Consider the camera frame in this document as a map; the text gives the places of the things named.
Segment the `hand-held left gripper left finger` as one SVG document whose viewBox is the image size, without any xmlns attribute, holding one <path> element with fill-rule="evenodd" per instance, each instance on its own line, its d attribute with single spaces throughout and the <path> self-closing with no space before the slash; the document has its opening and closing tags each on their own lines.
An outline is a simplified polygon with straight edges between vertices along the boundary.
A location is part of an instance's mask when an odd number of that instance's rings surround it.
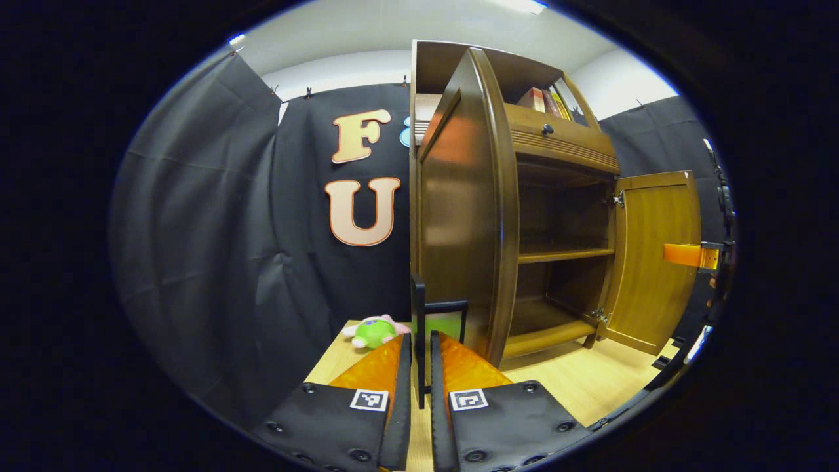
<svg viewBox="0 0 839 472">
<path fill-rule="evenodd" d="M 330 383 L 301 383 L 254 436 L 320 471 L 401 471 L 412 419 L 412 338 L 399 335 Z"/>
</svg>

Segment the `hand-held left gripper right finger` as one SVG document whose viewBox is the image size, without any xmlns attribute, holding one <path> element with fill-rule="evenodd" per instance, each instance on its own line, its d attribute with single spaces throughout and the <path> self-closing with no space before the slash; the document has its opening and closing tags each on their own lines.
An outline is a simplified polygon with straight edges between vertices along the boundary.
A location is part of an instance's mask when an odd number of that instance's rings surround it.
<svg viewBox="0 0 839 472">
<path fill-rule="evenodd" d="M 537 380 L 513 382 L 455 338 L 429 336 L 435 471 L 511 471 L 591 435 Z"/>
</svg>

